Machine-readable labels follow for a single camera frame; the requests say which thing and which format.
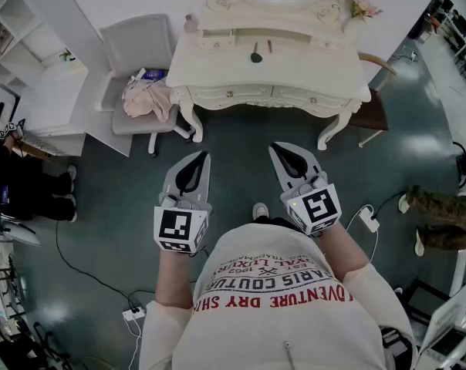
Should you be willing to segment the white power strip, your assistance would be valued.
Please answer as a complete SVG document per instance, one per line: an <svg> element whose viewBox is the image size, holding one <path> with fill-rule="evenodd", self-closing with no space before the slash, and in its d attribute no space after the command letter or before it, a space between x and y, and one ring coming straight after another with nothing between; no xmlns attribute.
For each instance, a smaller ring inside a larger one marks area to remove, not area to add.
<svg viewBox="0 0 466 370"><path fill-rule="evenodd" d="M125 310L122 312L123 318L127 322L137 321L146 316L145 310L142 307Z"/></svg>

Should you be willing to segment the person's right forearm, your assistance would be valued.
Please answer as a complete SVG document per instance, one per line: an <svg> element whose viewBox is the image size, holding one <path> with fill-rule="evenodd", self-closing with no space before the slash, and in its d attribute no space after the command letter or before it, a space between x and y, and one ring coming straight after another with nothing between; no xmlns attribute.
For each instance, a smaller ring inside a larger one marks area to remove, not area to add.
<svg viewBox="0 0 466 370"><path fill-rule="evenodd" d="M343 281L349 272L362 269L370 262L340 222L322 231L318 246L339 281Z"/></svg>

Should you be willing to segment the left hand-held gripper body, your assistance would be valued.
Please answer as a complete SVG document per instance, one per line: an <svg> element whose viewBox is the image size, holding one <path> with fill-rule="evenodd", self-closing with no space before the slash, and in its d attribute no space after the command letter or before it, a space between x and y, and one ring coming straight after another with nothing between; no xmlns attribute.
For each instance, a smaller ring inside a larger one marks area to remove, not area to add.
<svg viewBox="0 0 466 370"><path fill-rule="evenodd" d="M154 208L154 241L163 251L198 252L209 225L212 207L185 197L161 193Z"/></svg>

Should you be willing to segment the person's left forearm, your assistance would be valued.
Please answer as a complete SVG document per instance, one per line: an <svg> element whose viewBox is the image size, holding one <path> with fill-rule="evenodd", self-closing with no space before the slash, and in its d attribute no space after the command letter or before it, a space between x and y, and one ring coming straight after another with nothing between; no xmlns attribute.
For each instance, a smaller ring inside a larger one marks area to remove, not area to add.
<svg viewBox="0 0 466 370"><path fill-rule="evenodd" d="M154 300L167 308L190 310L193 307L191 261L196 254L160 251Z"/></svg>

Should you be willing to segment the white shelf unit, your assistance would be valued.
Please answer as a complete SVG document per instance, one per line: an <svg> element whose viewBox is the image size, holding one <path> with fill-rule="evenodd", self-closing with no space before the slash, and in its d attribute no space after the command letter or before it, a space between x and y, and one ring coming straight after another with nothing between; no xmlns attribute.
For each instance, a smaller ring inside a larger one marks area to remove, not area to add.
<svg viewBox="0 0 466 370"><path fill-rule="evenodd" d="M0 83L13 93L36 87L67 49L26 0L0 0Z"/></svg>

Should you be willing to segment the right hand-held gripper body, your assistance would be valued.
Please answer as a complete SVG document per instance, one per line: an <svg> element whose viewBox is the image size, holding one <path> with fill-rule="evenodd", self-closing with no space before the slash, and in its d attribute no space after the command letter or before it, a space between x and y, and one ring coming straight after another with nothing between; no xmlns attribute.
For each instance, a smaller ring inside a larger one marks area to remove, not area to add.
<svg viewBox="0 0 466 370"><path fill-rule="evenodd" d="M324 172L312 175L280 196L288 215L307 236L334 225L342 210L333 183Z"/></svg>

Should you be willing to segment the oval white-framed mirror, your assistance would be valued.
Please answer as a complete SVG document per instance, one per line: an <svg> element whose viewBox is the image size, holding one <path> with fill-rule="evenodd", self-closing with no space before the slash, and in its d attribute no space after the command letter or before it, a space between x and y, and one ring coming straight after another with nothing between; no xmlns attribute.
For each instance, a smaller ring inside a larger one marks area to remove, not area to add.
<svg viewBox="0 0 466 370"><path fill-rule="evenodd" d="M214 13L247 15L250 19L275 22L340 23L347 10L344 0L206 0Z"/></svg>

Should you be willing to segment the open grey laptop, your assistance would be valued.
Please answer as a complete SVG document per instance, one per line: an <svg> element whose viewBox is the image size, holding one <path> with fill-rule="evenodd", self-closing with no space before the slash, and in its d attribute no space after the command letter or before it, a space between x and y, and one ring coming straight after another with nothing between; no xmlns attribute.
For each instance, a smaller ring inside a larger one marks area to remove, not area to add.
<svg viewBox="0 0 466 370"><path fill-rule="evenodd" d="M466 355L466 284L431 315L415 370L451 370Z"/></svg>

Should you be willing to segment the white ornate desk drawer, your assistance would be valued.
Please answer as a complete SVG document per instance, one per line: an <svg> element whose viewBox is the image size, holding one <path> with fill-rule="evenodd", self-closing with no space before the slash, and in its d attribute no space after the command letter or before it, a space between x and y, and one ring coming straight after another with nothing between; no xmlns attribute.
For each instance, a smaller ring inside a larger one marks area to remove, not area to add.
<svg viewBox="0 0 466 370"><path fill-rule="evenodd" d="M344 107L350 100L347 98L327 96L322 93L288 86L274 86L272 90L272 97L312 109L339 109Z"/></svg>
<svg viewBox="0 0 466 370"><path fill-rule="evenodd" d="M194 104L209 110L225 109L257 99L268 99L273 86L244 84L235 86L189 86Z"/></svg>

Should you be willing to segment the grey office chair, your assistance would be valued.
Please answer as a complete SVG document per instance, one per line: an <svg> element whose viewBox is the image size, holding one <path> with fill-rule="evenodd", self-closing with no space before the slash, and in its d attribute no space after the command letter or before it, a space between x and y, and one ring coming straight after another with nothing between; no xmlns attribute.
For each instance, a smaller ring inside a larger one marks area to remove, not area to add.
<svg viewBox="0 0 466 370"><path fill-rule="evenodd" d="M100 34L111 70L100 86L95 110L112 113L110 128L113 133L118 136L148 134L148 153L152 157L157 155L156 142L160 133L175 132L190 142L194 129L184 129L178 125L179 102L172 90L172 108L167 122L159 122L154 113L131 118L123 110L123 91L132 77L141 79L145 69L168 71L171 67L167 16L155 14L126 19L101 29Z"/></svg>

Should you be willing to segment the white low cabinet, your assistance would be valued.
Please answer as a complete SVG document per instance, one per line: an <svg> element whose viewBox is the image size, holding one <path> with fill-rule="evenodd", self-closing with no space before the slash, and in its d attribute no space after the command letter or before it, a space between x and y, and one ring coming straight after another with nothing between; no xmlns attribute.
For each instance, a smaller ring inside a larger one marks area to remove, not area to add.
<svg viewBox="0 0 466 370"><path fill-rule="evenodd" d="M82 154L86 133L71 118L87 73L77 60L57 63L22 91L14 121L25 121L25 143L53 156Z"/></svg>

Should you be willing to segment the pink flowers in white vase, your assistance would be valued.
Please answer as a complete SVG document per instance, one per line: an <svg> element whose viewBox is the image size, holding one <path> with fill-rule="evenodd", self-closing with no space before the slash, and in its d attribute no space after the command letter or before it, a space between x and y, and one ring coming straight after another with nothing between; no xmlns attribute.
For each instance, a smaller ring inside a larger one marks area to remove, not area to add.
<svg viewBox="0 0 466 370"><path fill-rule="evenodd" d="M370 4L367 0L348 0L350 18L360 19L373 19L383 13L383 9Z"/></svg>

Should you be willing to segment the person's white printed shirt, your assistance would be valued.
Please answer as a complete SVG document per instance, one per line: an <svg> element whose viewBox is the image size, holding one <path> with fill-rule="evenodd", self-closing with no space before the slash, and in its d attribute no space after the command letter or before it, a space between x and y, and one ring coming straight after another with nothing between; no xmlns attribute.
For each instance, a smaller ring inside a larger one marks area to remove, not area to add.
<svg viewBox="0 0 466 370"><path fill-rule="evenodd" d="M339 281L312 240L250 223L224 234L190 310L147 305L139 370L412 370L417 346L395 292L371 263ZM387 366L381 328L413 345Z"/></svg>

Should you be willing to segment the white ornate dressing table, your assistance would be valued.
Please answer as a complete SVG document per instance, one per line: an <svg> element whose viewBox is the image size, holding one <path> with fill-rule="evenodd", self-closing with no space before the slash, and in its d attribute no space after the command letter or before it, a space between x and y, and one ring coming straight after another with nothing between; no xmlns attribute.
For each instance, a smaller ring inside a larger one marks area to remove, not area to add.
<svg viewBox="0 0 466 370"><path fill-rule="evenodd" d="M347 34L350 6L342 14L340 23L328 25L315 22L275 22L214 13L206 6L198 17L198 30L235 29L235 46L225 49L202 49L197 32L184 33L177 43L167 85L176 95L182 116L194 128L194 141L203 139L203 126L198 119L188 91L189 86L235 86L260 84L305 89L327 96L338 96L350 101L339 109L319 109L295 105L283 99L270 97L247 102L248 105L301 109L308 114L330 119L330 124L319 134L320 150L343 128L362 103L371 99L369 86L356 49ZM346 38L346 47L326 50L309 44L311 36ZM272 41L269 54L267 40ZM253 63L250 55L255 43L263 60Z"/></svg>

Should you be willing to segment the pink cloth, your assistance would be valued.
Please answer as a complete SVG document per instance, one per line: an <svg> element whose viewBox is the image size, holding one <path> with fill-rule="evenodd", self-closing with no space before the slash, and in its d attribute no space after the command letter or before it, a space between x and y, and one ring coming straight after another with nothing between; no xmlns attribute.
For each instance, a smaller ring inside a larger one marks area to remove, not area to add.
<svg viewBox="0 0 466 370"><path fill-rule="evenodd" d="M171 88L166 85L166 79L151 81L132 77L123 91L123 110L131 118L154 113L164 123L172 108L170 97Z"/></svg>

